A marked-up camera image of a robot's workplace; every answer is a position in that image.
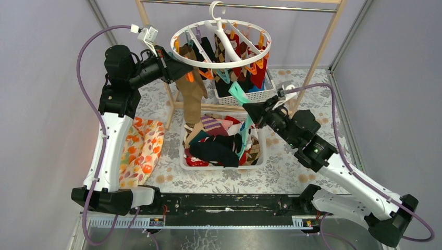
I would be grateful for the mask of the rim orange clip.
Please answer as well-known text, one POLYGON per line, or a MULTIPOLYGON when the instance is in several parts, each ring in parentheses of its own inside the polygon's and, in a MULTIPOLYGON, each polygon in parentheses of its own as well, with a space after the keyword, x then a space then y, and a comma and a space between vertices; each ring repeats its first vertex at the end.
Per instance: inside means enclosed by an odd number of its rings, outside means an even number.
POLYGON ((199 70, 199 74, 205 79, 213 80, 213 74, 210 69, 208 69, 206 72, 199 70))
POLYGON ((188 72, 187 74, 186 74, 186 80, 188 81, 188 82, 194 82, 194 75, 193 75, 193 72, 188 72))

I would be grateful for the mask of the tan ribbed sock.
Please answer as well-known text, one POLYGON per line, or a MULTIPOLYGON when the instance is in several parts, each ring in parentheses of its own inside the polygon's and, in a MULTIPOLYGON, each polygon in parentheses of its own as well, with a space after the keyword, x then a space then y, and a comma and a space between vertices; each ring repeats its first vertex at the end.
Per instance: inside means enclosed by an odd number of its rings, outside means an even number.
POLYGON ((202 99, 207 98, 207 90, 198 67, 193 67, 191 71, 193 82, 188 81, 186 76, 176 81, 176 86, 183 97, 183 114, 185 122, 193 128, 200 122, 202 111, 202 99))

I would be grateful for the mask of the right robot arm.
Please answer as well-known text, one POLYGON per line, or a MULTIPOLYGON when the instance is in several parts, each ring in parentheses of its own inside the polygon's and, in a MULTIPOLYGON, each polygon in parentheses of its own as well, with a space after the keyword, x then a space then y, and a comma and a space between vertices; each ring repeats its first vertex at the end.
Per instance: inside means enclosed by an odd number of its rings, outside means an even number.
POLYGON ((277 106, 278 97, 265 102, 246 103, 242 107, 253 123, 269 126, 292 148, 298 162, 339 184, 354 199, 335 197, 331 192, 309 185, 301 194, 319 211, 346 218, 367 229, 380 243, 398 246, 418 200, 411 194, 400 195, 380 185, 353 165, 345 165, 338 149, 317 135, 321 125, 310 110, 298 110, 289 116, 284 106, 277 106))

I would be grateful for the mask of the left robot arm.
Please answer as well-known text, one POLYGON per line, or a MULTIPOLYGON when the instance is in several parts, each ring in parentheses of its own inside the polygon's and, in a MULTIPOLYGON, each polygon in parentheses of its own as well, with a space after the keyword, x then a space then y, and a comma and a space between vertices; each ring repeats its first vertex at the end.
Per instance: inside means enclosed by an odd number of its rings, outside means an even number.
POLYGON ((106 50, 104 66, 107 74, 97 109, 96 148, 87 177, 81 187, 72 189, 71 199, 85 211, 123 216, 136 207, 152 205, 159 193, 145 185, 120 188, 119 164, 141 99, 139 88, 158 79, 173 83, 193 67, 158 45, 143 61, 127 46, 115 45, 106 50))

